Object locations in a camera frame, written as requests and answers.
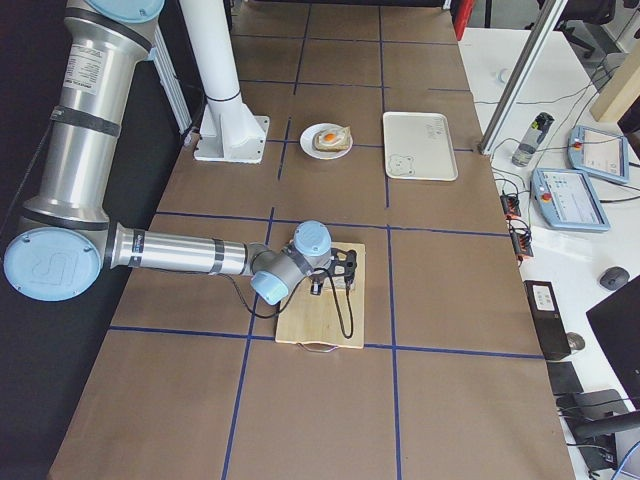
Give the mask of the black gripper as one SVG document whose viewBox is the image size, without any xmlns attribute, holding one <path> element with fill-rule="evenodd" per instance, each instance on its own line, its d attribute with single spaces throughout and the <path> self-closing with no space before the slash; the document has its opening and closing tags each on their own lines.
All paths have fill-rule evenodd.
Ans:
<svg viewBox="0 0 640 480">
<path fill-rule="evenodd" d="M 331 272 L 326 268 L 316 268 L 308 277 L 311 282 L 310 294 L 320 296 L 322 293 L 324 281 L 331 276 Z"/>
</svg>

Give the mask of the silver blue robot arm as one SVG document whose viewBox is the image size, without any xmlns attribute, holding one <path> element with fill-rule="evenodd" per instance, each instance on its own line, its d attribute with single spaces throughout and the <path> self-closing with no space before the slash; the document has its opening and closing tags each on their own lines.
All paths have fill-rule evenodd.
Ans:
<svg viewBox="0 0 640 480">
<path fill-rule="evenodd" d="M 71 1 L 65 24 L 73 42 L 59 103 L 50 116 L 39 193 L 25 202 L 4 258 L 23 295 L 61 301 L 86 291 L 105 268 L 128 266 L 247 276 L 268 304 L 327 270 L 331 237 L 317 221 L 299 225 L 280 251 L 260 243 L 126 228 L 103 207 L 136 65 L 158 37 L 160 1 Z"/>
</svg>

